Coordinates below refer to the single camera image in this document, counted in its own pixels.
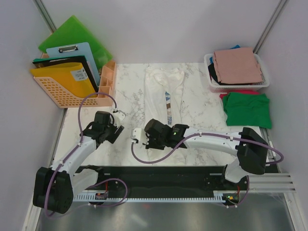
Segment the white printed t shirt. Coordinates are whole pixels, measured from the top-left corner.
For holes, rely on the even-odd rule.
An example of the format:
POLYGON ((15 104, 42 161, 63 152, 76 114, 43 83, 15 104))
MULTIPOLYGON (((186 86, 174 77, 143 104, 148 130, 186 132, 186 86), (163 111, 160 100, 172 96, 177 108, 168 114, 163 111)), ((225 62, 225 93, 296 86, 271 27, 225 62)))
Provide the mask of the white printed t shirt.
POLYGON ((170 127, 181 124, 180 107, 182 102, 185 74, 177 68, 172 70, 148 67, 144 81, 144 123, 151 119, 170 127))

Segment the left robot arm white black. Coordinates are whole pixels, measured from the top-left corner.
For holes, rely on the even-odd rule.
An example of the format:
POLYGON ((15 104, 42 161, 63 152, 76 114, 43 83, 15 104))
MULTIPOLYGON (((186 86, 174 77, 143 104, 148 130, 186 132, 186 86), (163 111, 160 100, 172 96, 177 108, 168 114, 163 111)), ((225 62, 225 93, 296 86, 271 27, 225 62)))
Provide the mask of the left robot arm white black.
POLYGON ((85 159, 105 141, 114 143, 124 127, 122 111, 98 111, 80 134, 77 142, 61 159, 50 167, 41 167, 35 178, 33 205, 51 212, 66 213, 76 195, 92 186, 101 189, 105 176, 92 167, 77 173, 85 159))

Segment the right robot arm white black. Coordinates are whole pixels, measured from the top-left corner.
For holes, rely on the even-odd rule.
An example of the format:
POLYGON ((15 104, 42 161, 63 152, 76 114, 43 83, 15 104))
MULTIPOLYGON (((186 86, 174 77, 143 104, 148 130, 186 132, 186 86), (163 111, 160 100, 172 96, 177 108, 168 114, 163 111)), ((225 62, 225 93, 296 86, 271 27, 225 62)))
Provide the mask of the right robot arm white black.
POLYGON ((246 175, 263 175, 267 160, 267 143, 253 129, 240 132, 211 132, 176 124, 172 127, 151 119, 145 126, 146 148, 202 148, 231 154, 236 159, 228 164, 220 177, 221 186, 232 189, 246 175))

